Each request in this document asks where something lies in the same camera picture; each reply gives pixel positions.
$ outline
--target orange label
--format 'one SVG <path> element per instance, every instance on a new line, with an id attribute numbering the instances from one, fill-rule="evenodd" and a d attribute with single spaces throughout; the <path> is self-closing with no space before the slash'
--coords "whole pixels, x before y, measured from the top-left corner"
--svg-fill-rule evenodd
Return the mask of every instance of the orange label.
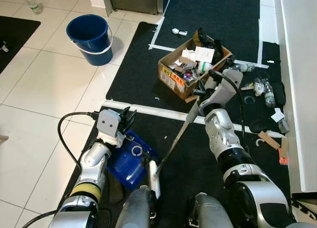
<path id="1" fill-rule="evenodd" d="M 170 70 L 168 70 L 165 66 L 163 66 L 162 71 L 167 74 L 168 76 L 170 76 L 172 74 L 172 72 Z"/>
<path id="2" fill-rule="evenodd" d="M 172 73 L 171 78 L 176 81 L 178 84 L 180 84 L 181 86 L 185 85 L 184 81 L 182 80 L 182 78 L 180 78 L 178 75 Z"/>

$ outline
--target power cord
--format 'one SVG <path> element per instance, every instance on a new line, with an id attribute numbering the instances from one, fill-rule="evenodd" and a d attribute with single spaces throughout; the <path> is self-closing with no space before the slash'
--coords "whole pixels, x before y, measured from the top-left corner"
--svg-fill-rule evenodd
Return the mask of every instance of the power cord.
<path id="1" fill-rule="evenodd" d="M 48 217 L 50 215 L 53 215 L 53 214 L 56 214 L 57 213 L 57 210 L 54 210 L 54 211 L 50 211 L 50 212 L 46 212 L 46 213 L 43 213 L 35 218 L 33 218 L 32 220 L 30 220 L 27 224 L 25 224 L 22 228 L 27 228 L 29 227 L 31 224 L 33 224 L 34 222 L 38 221 L 39 219 L 42 219 L 44 217 Z"/>
<path id="2" fill-rule="evenodd" d="M 61 143 L 63 144 L 63 146 L 65 147 L 65 150 L 68 152 L 68 154 L 70 155 L 70 157 L 73 159 L 73 161 L 76 163 L 76 166 L 79 168 L 80 172 L 81 172 L 81 166 L 80 166 L 80 163 L 77 161 L 76 157 L 73 155 L 73 153 L 70 151 L 70 149 L 68 148 L 68 146 L 66 145 L 65 141 L 64 141 L 64 138 L 62 136 L 62 133 L 61 133 L 61 124 L 63 123 L 63 121 L 68 118 L 69 116 L 72 116 L 72 115 L 88 115 L 90 117 L 92 117 L 94 120 L 97 120 L 98 119 L 98 115 L 99 115 L 99 112 L 95 111 L 93 113 L 91 112 L 73 112 L 73 113 L 68 113 L 66 114 L 65 116 L 63 116 L 59 123 L 58 123 L 58 126 L 57 126 L 57 132 L 58 132 L 58 136 L 59 136 L 59 139 L 61 141 Z"/>
<path id="3" fill-rule="evenodd" d="M 240 101 L 240 114 L 241 114 L 241 127 L 242 127 L 242 145 L 245 148 L 245 124 L 244 124 L 244 105 L 243 105 L 243 98 L 241 95 L 241 91 L 238 89 L 238 87 L 235 85 L 235 83 L 229 79 L 227 76 L 225 76 L 224 74 L 215 71 L 215 70 L 209 70 L 209 74 L 210 76 L 216 74 L 217 76 L 220 76 L 221 78 L 225 79 L 226 81 L 228 81 L 228 83 L 230 83 L 232 85 L 232 87 L 234 88 L 234 90 L 236 91 L 237 95 L 239 96 L 239 101 Z"/>

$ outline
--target gray cylinder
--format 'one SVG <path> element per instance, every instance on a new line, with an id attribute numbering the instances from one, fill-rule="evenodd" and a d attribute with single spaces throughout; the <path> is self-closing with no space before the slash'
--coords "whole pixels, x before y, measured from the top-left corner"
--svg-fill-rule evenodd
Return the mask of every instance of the gray cylinder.
<path id="1" fill-rule="evenodd" d="M 199 228 L 233 228 L 223 206 L 213 197 L 198 193 L 195 197 Z"/>
<path id="2" fill-rule="evenodd" d="M 149 228 L 150 227 L 150 189 L 141 186 L 134 190 L 118 218 L 115 228 Z"/>

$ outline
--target blue bucket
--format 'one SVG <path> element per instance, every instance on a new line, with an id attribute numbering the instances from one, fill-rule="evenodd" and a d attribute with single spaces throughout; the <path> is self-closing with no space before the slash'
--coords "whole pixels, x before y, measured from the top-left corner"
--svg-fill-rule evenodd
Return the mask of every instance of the blue bucket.
<path id="1" fill-rule="evenodd" d="M 102 66 L 112 59 L 113 36 L 104 18 L 94 14 L 79 16 L 67 25 L 66 32 L 90 64 Z"/>

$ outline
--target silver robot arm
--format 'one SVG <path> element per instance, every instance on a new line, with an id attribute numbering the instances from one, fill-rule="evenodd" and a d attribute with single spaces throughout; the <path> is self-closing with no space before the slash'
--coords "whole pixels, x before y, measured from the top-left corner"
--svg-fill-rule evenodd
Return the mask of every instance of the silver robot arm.
<path id="1" fill-rule="evenodd" d="M 226 69 L 223 74 L 239 87 L 242 73 Z M 229 115 L 222 108 L 235 95 L 233 86 L 222 78 L 217 81 L 215 90 L 198 101 L 198 106 L 205 115 L 210 149 L 230 194 L 232 222 L 239 227 L 258 228 L 295 223 L 284 194 L 241 146 Z"/>
<path id="2" fill-rule="evenodd" d="M 134 114 L 125 120 L 126 108 L 122 114 L 111 109 L 99 113 L 97 140 L 80 159 L 81 174 L 49 228 L 93 228 L 96 225 L 99 202 L 105 185 L 107 159 L 110 147 L 121 147 L 125 135 L 120 132 L 128 128 Z"/>

